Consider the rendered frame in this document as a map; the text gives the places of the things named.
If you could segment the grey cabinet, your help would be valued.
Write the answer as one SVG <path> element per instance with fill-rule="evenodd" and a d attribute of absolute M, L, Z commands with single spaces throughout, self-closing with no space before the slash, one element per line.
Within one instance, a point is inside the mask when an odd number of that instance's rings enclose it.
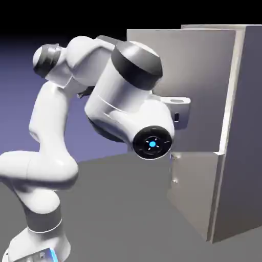
<path fill-rule="evenodd" d="M 210 216 L 216 243 L 262 226 L 262 25 L 231 29 L 235 44 Z"/>

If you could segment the small grey cabinet door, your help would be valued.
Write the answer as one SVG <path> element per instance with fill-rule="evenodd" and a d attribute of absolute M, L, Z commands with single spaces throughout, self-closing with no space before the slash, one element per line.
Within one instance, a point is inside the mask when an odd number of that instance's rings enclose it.
<path fill-rule="evenodd" d="M 219 156 L 213 152 L 178 153 L 181 154 L 176 165 L 178 183 L 173 184 L 170 178 L 167 196 L 198 234 L 209 241 Z"/>

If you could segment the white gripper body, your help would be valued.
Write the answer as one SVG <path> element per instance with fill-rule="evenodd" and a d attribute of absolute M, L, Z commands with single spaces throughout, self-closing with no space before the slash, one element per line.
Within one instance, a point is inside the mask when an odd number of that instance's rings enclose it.
<path fill-rule="evenodd" d="M 170 110 L 175 130 L 185 129 L 189 121 L 190 98 L 186 97 L 161 97 L 161 101 Z"/>

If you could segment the large grey cabinet door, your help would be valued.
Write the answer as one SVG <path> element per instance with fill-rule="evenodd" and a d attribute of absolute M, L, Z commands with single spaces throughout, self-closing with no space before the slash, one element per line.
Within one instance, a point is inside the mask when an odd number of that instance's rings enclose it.
<path fill-rule="evenodd" d="M 127 39 L 149 46 L 161 57 L 163 78 L 155 94 L 191 100 L 187 128 L 176 132 L 173 150 L 218 151 L 235 31 L 128 29 Z"/>

